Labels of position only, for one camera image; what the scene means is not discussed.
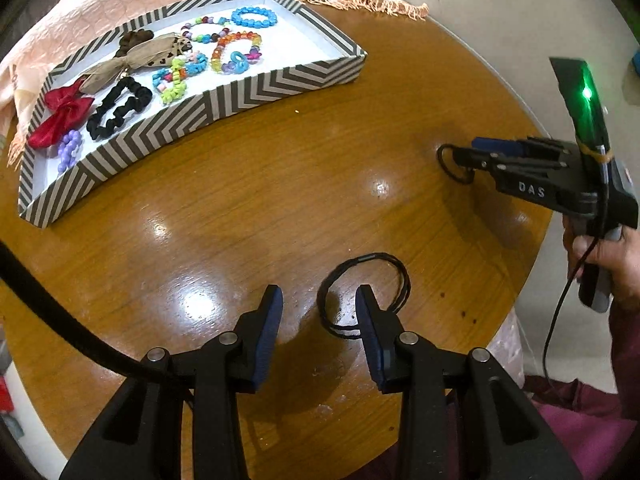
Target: hair accessory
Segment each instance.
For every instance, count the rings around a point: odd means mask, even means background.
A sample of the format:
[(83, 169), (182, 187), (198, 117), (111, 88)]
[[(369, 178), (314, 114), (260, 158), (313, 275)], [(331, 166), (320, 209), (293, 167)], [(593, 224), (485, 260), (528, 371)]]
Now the hair accessory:
[(69, 130), (68, 134), (65, 134), (58, 145), (58, 156), (60, 157), (60, 164), (58, 165), (58, 176), (65, 173), (68, 168), (71, 168), (76, 163), (76, 154), (74, 152), (82, 144), (82, 135), (78, 130)]
[(120, 38), (120, 48), (116, 51), (116, 55), (113, 57), (126, 56), (127, 52), (140, 43), (152, 40), (154, 34), (151, 30), (141, 28), (140, 30), (130, 30), (125, 32)]
[[(104, 126), (100, 126), (100, 120), (108, 110), (115, 106), (116, 100), (125, 88), (129, 89), (133, 95), (113, 111), (113, 119), (108, 119)], [(89, 117), (86, 122), (86, 130), (93, 140), (107, 139), (113, 135), (116, 126), (119, 128), (124, 124), (124, 116), (128, 112), (134, 110), (136, 113), (140, 113), (151, 102), (152, 97), (153, 94), (149, 88), (142, 86), (131, 76), (123, 77), (109, 91), (100, 106), (95, 109), (94, 114)]]
[[(201, 18), (196, 18), (193, 21), (195, 25), (199, 25), (201, 23), (213, 23), (213, 18), (210, 18), (209, 16), (203, 16)], [(218, 34), (198, 34), (196, 36), (189, 30), (191, 27), (193, 27), (193, 25), (191, 25), (190, 22), (187, 22), (180, 28), (180, 34), (184, 38), (187, 38), (187, 40), (197, 41), (198, 43), (215, 43), (220, 37), (219, 33)]]
[(92, 66), (84, 73), (87, 78), (82, 83), (80, 91), (83, 94), (95, 94), (125, 70), (136, 70), (142, 66), (171, 65), (174, 56), (180, 56), (187, 50), (191, 50), (191, 43), (187, 38), (173, 33), (163, 34), (137, 44), (124, 57), (114, 57)]
[[(267, 19), (247, 20), (242, 18), (243, 14), (260, 14), (261, 16), (265, 16)], [(278, 17), (276, 16), (276, 13), (270, 9), (263, 9), (261, 7), (241, 7), (231, 13), (231, 19), (220, 18), (218, 20), (219, 25), (223, 25), (226, 22), (234, 22), (239, 27), (267, 28), (273, 27), (273, 25), (278, 23)]]
[(29, 136), (27, 143), (32, 148), (53, 146), (66, 132), (84, 122), (89, 108), (94, 103), (94, 98), (76, 98), (83, 81), (80, 78), (70, 86), (55, 88), (44, 94), (44, 103), (53, 114)]
[[(171, 69), (161, 68), (152, 75), (154, 88), (160, 92), (160, 98), (164, 104), (178, 100), (184, 96), (187, 89), (183, 79), (193, 77), (207, 69), (207, 56), (195, 51), (187, 54), (188, 63), (185, 60), (175, 57), (171, 63)], [(173, 82), (172, 87), (168, 87), (165, 82)]]
[[(231, 53), (231, 61), (223, 64), (220, 58), (222, 58), (225, 47), (229, 43), (237, 40), (251, 40), (252, 46), (249, 53), (243, 55), (238, 51), (234, 51)], [(219, 74), (241, 74), (242, 72), (246, 72), (250, 64), (257, 63), (262, 57), (260, 52), (261, 44), (262, 37), (257, 32), (247, 32), (245, 30), (242, 32), (231, 32), (218, 40), (218, 44), (211, 55), (211, 68)]]

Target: colorful beaded bracelet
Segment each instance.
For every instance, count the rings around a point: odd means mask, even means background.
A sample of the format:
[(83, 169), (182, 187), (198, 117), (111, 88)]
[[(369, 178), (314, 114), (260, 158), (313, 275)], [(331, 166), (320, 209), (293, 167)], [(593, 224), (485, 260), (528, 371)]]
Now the colorful beaded bracelet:
[[(213, 18), (210, 18), (209, 16), (202, 16), (201, 18), (196, 18), (195, 20), (193, 20), (195, 25), (199, 25), (201, 23), (213, 23)], [(222, 31), (220, 31), (217, 34), (197, 34), (194, 35), (189, 29), (193, 27), (193, 25), (190, 22), (185, 23), (181, 28), (180, 28), (180, 33), (187, 38), (188, 40), (191, 41), (197, 41), (198, 43), (215, 43), (218, 38), (223, 38), (226, 33), (229, 31), (229, 29), (223, 29), (225, 31), (224, 34), (222, 34)]]
[[(228, 63), (222, 63), (221, 58), (225, 47), (232, 41), (237, 40), (251, 40), (251, 49), (249, 50), (249, 53), (243, 55), (237, 51), (233, 52), (231, 54), (231, 61)], [(257, 63), (262, 57), (260, 52), (261, 44), (262, 37), (257, 32), (247, 32), (245, 30), (242, 32), (232, 32), (218, 40), (218, 44), (211, 55), (211, 68), (219, 74), (241, 74), (242, 72), (246, 72), (249, 69), (249, 64)]]
[[(260, 14), (261, 16), (265, 16), (267, 19), (247, 20), (242, 18), (243, 14)], [(263, 9), (261, 7), (241, 7), (231, 13), (231, 19), (220, 18), (218, 20), (219, 25), (223, 25), (226, 22), (234, 22), (238, 27), (267, 28), (273, 27), (273, 25), (278, 23), (278, 17), (276, 13), (270, 9)]]
[[(207, 56), (201, 52), (194, 51), (187, 54), (187, 60), (190, 62), (187, 63), (176, 57), (172, 61), (170, 69), (160, 69), (151, 76), (153, 86), (160, 92), (160, 98), (164, 104), (169, 104), (184, 96), (187, 89), (186, 83), (183, 82), (184, 79), (198, 75), (207, 69)], [(169, 88), (165, 82), (173, 82), (174, 84)]]
[(76, 163), (78, 154), (74, 154), (74, 151), (78, 149), (80, 144), (82, 144), (82, 135), (78, 130), (69, 130), (69, 133), (62, 137), (58, 145), (58, 156), (60, 157), (58, 176), (65, 173), (68, 168), (73, 167)]

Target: red ribbon bow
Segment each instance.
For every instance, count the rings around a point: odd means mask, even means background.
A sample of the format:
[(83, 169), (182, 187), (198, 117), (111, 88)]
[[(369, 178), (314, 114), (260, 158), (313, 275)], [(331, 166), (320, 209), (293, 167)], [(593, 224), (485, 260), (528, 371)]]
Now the red ribbon bow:
[(83, 82), (84, 78), (81, 77), (71, 86), (55, 88), (44, 95), (44, 102), (53, 114), (29, 136), (27, 142), (32, 148), (53, 146), (60, 142), (62, 136), (69, 130), (76, 129), (84, 122), (94, 98), (76, 99)]

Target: round table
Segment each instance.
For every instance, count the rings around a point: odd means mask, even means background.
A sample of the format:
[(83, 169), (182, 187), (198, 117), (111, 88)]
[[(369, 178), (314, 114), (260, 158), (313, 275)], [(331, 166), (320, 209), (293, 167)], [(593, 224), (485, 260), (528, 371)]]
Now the round table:
[[(400, 319), (437, 346), (486, 345), (516, 299), (550, 214), (472, 186), (436, 163), (443, 142), (538, 132), (516, 99), (432, 22), (364, 10), (318, 11), (369, 57), (355, 82), (221, 120), (108, 180), (49, 228), (18, 218), (18, 173), (2, 158), (0, 233), (82, 323), (139, 359), (149, 348), (199, 348), (284, 292), (270, 375), (239, 396), (254, 480), (339, 479), (390, 447), (399, 396), (382, 396), (360, 341), (322, 329), (316, 290), (338, 263), (387, 251), (407, 266)], [(330, 309), (354, 317), (356, 287), (381, 306), (395, 270), (368, 262), (332, 288)], [(5, 285), (10, 351), (31, 400), (68, 456), (122, 378), (73, 350)], [(183, 469), (191, 477), (190, 414)]]

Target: purple beaded bracelet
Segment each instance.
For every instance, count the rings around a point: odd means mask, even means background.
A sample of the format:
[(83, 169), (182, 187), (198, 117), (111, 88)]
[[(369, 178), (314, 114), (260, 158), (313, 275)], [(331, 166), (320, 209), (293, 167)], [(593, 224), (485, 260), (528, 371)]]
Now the purple beaded bracelet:
[(76, 163), (76, 156), (74, 151), (82, 144), (82, 135), (78, 130), (69, 130), (68, 134), (65, 134), (60, 140), (58, 145), (58, 156), (60, 157), (60, 164), (58, 165), (58, 176), (65, 173), (68, 168), (72, 168)]

